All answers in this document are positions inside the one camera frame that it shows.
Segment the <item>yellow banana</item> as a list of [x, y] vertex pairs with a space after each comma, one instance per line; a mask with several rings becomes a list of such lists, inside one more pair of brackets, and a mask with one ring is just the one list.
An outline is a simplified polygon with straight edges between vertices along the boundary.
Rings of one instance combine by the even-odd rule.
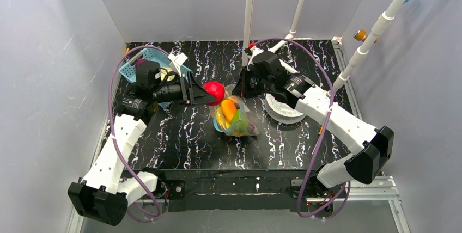
[[216, 112], [215, 120], [219, 130], [224, 131], [228, 128], [228, 121], [221, 111]]

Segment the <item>clear zip top bag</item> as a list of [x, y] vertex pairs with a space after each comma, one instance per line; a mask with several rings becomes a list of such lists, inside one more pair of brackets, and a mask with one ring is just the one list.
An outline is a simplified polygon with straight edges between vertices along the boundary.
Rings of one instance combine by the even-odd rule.
[[256, 117], [243, 98], [232, 95], [234, 84], [225, 86], [224, 99], [217, 106], [209, 106], [212, 124], [217, 132], [232, 137], [257, 136]]

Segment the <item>red apple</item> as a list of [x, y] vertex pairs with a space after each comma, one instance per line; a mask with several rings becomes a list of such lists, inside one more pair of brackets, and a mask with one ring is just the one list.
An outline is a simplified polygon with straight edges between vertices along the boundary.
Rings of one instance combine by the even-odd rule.
[[203, 88], [205, 89], [205, 91], [207, 91], [209, 94], [211, 94], [215, 98], [214, 102], [211, 102], [208, 104], [209, 106], [217, 106], [224, 99], [225, 88], [220, 82], [217, 82], [217, 81], [206, 82], [203, 84]]

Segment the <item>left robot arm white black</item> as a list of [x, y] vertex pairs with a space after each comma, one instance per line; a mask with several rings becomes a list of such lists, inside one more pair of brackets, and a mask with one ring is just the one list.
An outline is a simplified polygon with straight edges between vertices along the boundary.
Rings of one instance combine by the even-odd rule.
[[116, 226], [131, 204], [144, 195], [155, 197], [160, 173], [136, 173], [127, 160], [159, 103], [179, 101], [194, 106], [216, 101], [191, 73], [170, 71], [162, 76], [161, 72], [159, 63], [153, 61], [144, 60], [135, 67], [136, 80], [130, 92], [117, 115], [110, 115], [110, 136], [89, 172], [68, 188], [79, 215]]

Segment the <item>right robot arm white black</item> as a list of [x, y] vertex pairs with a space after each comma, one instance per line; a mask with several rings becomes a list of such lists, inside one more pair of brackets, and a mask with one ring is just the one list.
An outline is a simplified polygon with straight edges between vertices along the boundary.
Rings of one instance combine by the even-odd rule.
[[376, 128], [331, 103], [323, 89], [305, 75], [288, 70], [270, 51], [253, 56], [232, 94], [245, 98], [271, 94], [320, 124], [329, 121], [324, 129], [339, 138], [350, 154], [311, 175], [309, 185], [316, 189], [325, 191], [351, 180], [370, 184], [391, 157], [394, 132], [389, 127]]

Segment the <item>orange yellow pepper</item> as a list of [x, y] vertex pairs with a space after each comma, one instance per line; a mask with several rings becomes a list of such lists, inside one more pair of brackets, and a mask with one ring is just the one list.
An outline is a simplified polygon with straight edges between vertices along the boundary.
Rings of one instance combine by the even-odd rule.
[[226, 99], [221, 102], [221, 110], [226, 120], [231, 123], [238, 109], [232, 100]]

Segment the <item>green pepper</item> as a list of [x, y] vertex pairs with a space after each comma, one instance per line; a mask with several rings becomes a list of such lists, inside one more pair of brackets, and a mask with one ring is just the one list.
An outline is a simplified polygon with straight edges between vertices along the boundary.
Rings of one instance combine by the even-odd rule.
[[248, 119], [245, 116], [242, 117], [242, 114], [240, 111], [236, 112], [232, 122], [230, 123], [229, 135], [236, 136], [236, 137], [250, 135]]

